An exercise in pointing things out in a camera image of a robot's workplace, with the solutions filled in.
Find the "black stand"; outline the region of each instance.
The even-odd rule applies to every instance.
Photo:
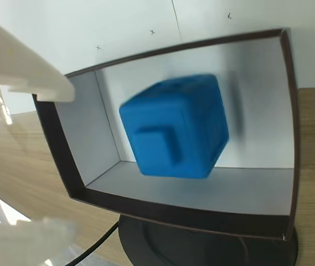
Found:
[[[119,237],[134,266],[294,266],[298,253],[296,231],[290,241],[272,241],[120,216]]]

